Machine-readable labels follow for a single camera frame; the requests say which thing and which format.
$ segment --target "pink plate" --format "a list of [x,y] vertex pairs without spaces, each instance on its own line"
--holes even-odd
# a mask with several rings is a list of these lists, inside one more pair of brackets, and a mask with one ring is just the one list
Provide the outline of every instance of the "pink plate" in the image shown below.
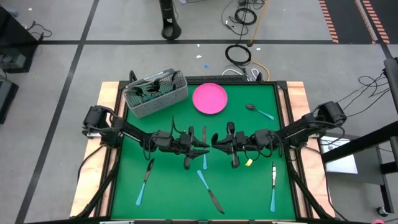
[[223,87],[214,83],[206,83],[196,88],[192,101],[200,112],[216,114],[225,108],[228,96]]

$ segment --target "blue handle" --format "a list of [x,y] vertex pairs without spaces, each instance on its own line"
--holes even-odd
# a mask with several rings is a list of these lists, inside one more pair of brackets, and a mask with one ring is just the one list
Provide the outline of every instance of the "blue handle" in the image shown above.
[[201,173],[201,171],[198,170],[198,171],[197,171],[197,174],[199,175],[199,177],[201,178],[201,181],[205,184],[206,189],[208,190],[208,189],[209,189],[209,186],[207,186],[207,183],[206,183],[206,181],[205,181],[205,177],[203,176],[203,174]]
[[206,154],[203,155],[203,169],[207,169]]
[[271,116],[271,115],[269,115],[269,114],[267,114],[267,113],[264,113],[264,112],[262,112],[262,111],[260,111],[260,110],[259,110],[258,112],[260,112],[260,113],[266,115],[266,116],[267,116],[269,119],[271,119],[271,120],[275,119],[273,116]]
[[271,208],[269,210],[275,212],[275,189],[272,189]]
[[139,192],[136,205],[139,206],[141,204],[142,195],[144,194],[145,183],[142,184],[141,191]]

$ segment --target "gray plastic basket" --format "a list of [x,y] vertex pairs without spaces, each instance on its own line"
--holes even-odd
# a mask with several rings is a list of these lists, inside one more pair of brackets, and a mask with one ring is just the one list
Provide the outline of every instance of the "gray plastic basket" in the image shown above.
[[[160,83],[159,91],[148,91],[156,80]],[[143,118],[186,99],[188,84],[181,71],[171,68],[128,84],[124,97],[134,115]]]

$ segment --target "spoon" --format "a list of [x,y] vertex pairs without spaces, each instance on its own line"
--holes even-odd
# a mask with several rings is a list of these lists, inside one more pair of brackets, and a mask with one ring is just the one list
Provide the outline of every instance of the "spoon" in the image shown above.
[[269,115],[269,114],[267,114],[267,113],[265,113],[265,112],[262,112],[261,110],[258,110],[254,105],[246,105],[246,108],[249,109],[249,110],[256,110],[256,111],[258,111],[258,112],[260,112],[260,113],[266,115],[266,116],[267,116],[269,119],[271,119],[271,120],[274,119],[273,116],[271,116],[271,115]]

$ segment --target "knife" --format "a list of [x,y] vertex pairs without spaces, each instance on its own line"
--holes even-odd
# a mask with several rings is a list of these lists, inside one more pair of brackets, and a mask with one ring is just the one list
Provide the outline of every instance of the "knife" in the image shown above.
[[[202,142],[206,143],[206,126],[203,127],[201,131]],[[203,155],[203,169],[207,169],[206,154]]]
[[275,212],[275,181],[276,181],[276,166],[272,162],[272,197],[270,211]]
[[137,198],[137,201],[136,201],[136,205],[137,206],[139,206],[141,204],[142,195],[144,194],[145,185],[147,183],[150,171],[152,170],[152,166],[154,165],[154,161],[155,161],[155,159],[151,159],[149,164],[148,164],[147,172],[146,172],[145,178],[144,178],[144,183],[142,184],[141,191],[139,192],[139,195],[138,195],[138,198]]
[[211,200],[213,201],[213,204],[216,206],[217,210],[224,215],[224,210],[223,208],[221,208],[220,203],[218,203],[217,198],[213,195],[213,193],[211,192],[211,190],[209,189],[209,186],[207,185],[206,181],[205,181],[205,177],[203,176],[203,174],[201,173],[200,170],[197,171],[197,174],[199,175],[201,181],[204,183],[207,191],[210,194]]

